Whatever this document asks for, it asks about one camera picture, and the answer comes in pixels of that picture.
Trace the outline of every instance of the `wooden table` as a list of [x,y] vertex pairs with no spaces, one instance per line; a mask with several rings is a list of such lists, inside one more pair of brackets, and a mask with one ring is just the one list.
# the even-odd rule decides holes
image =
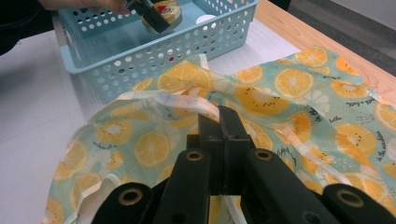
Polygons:
[[363,59],[269,1],[261,0],[255,18],[298,49],[322,46],[344,57],[387,102],[396,107],[396,77]]

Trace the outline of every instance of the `hand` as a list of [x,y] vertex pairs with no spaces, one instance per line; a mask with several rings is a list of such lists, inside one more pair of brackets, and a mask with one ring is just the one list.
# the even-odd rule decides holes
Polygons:
[[58,10],[66,7],[87,7],[93,11],[99,11],[104,7],[119,14],[128,14],[130,11],[124,5],[123,0],[38,0],[46,10]]

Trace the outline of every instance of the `fabric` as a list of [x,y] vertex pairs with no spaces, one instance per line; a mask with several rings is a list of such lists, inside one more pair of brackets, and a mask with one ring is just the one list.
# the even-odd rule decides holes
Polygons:
[[[168,177],[197,114],[235,109],[256,147],[318,193],[362,189],[396,215],[396,111],[334,52],[313,47],[227,76],[191,56],[150,77],[79,129],[55,171],[43,223],[73,223],[104,179],[150,187]],[[211,223],[243,223],[237,197],[212,197]]]

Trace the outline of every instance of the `white wall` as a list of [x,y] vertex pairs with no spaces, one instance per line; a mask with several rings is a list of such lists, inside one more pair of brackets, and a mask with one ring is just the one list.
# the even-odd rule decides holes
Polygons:
[[396,30],[396,0],[331,1]]

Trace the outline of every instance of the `lemon print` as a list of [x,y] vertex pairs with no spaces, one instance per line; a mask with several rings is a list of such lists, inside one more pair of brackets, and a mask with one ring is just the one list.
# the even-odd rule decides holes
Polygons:
[[82,200],[82,194],[89,188],[102,181],[102,177],[95,172],[79,175],[75,178],[70,190],[69,201],[72,208],[76,210]]
[[46,215],[43,223],[61,224],[64,223],[64,208],[54,198],[47,200]]
[[293,64],[293,62],[291,62],[291,61],[289,61],[287,59],[278,59],[275,62],[281,63],[281,64],[285,64],[285,65],[292,65]]
[[[311,149],[309,150],[309,152],[310,152],[311,154],[313,154],[317,159],[322,160],[322,161],[325,162],[326,164],[332,163],[332,160],[334,159],[333,156],[330,156],[329,154],[327,154],[327,153],[325,153],[325,152],[323,152],[323,151],[320,151],[319,149],[314,148],[314,147],[311,148]],[[304,156],[301,156],[300,159],[301,159],[301,164],[302,164],[302,166],[304,167],[304,169],[305,169],[309,174],[313,174],[313,173],[318,169],[318,166],[317,166],[314,162],[312,162],[311,160],[309,160],[308,158],[306,158],[306,157],[304,157]]]
[[146,78],[145,80],[137,83],[131,88],[131,91],[146,91],[149,89],[149,85],[152,82],[152,77]]
[[393,215],[396,215],[394,201],[382,183],[365,176],[347,175],[346,178],[352,186],[363,190],[375,201],[386,207]]
[[123,157],[119,150],[114,151],[110,156],[110,161],[106,163],[107,170],[116,169],[123,163]]
[[292,171],[294,170],[294,164],[293,161],[287,157],[282,159],[283,162],[285,162],[285,164],[289,167],[289,169],[291,169]]
[[340,183],[340,181],[338,181],[337,178],[335,178],[334,175],[331,175],[331,174],[329,174],[329,173],[326,173],[326,174],[325,174],[325,178],[326,178],[326,181],[327,181],[329,184],[338,184],[338,183]]
[[262,79],[264,70],[260,65],[236,72],[234,75],[244,83],[253,83]]
[[271,94],[267,90],[247,87],[236,83],[234,96],[238,103],[249,113],[257,116],[273,116],[285,111],[290,101]]
[[380,200],[380,203],[386,207],[396,217],[396,205],[393,201],[392,196],[388,195]]
[[111,119],[97,125],[95,136],[103,143],[123,144],[132,135],[132,122],[128,119]]
[[259,125],[248,119],[242,119],[242,123],[247,133],[250,134],[256,148],[273,149],[273,142]]
[[331,70],[329,67],[320,67],[320,68],[316,68],[316,67],[311,67],[308,68],[309,70],[313,71],[313,72],[317,72],[317,73],[321,73],[322,75],[329,75]]
[[84,167],[88,160],[88,149],[83,142],[73,142],[66,156],[56,168],[54,180],[65,180]]
[[166,178],[171,176],[174,166],[175,166],[174,164],[170,164],[170,165],[167,165],[165,168],[163,168],[163,170],[161,171],[161,174],[160,174],[159,182],[162,182],[163,180],[165,180]]
[[312,132],[312,121],[305,111],[297,112],[289,117],[291,120],[290,129],[300,139],[302,143],[306,142]]
[[121,184],[126,184],[126,183],[140,183],[140,184],[144,184],[143,181],[139,180],[139,179],[135,179],[135,178],[131,178],[128,175],[123,176],[120,179]]
[[384,168],[384,171],[388,176],[396,179],[396,162],[384,164],[382,165],[382,168]]
[[335,144],[340,151],[351,155],[362,152],[365,156],[375,152],[375,136],[364,126],[354,123],[340,124],[336,131]]
[[139,102],[119,106],[110,113],[111,118],[149,120],[149,113],[139,109]]
[[219,219],[221,196],[210,196],[209,200],[209,224],[215,224]]
[[375,105],[375,117],[387,128],[396,132],[396,111],[390,109],[390,106]]
[[187,60],[171,67],[164,75],[188,81],[197,86],[213,88],[213,77],[208,70],[190,63]]
[[332,80],[332,89],[337,95],[344,98],[361,98],[367,95],[368,91],[362,85],[352,84],[343,80]]
[[307,180],[303,181],[303,183],[308,189],[310,189],[318,194],[323,193],[323,187],[320,184],[318,184],[317,182],[315,182],[314,180],[307,179]]
[[275,134],[284,144],[286,144],[286,146],[290,146],[290,141],[289,141],[288,137],[285,134],[283,134],[279,130],[276,130]]
[[183,92],[183,95],[201,96],[206,98],[207,94],[211,91],[207,88],[194,86]]
[[314,86],[312,75],[303,70],[288,68],[276,76],[275,87],[284,96],[300,98],[305,96]]
[[354,68],[352,68],[352,66],[350,66],[349,63],[347,63],[347,61],[345,61],[345,59],[342,57],[338,57],[337,60],[335,60],[335,66],[340,71],[350,74],[352,76],[358,75],[358,72]]
[[184,88],[185,82],[175,77],[171,77],[162,74],[158,77],[156,81],[156,87],[158,90],[165,91],[178,91]]
[[319,47],[313,47],[300,51],[294,54],[294,58],[299,63],[314,67],[322,66],[328,61],[327,50]]
[[134,156],[140,165],[152,168],[168,158],[171,150],[170,140],[161,133],[146,133],[134,146]]

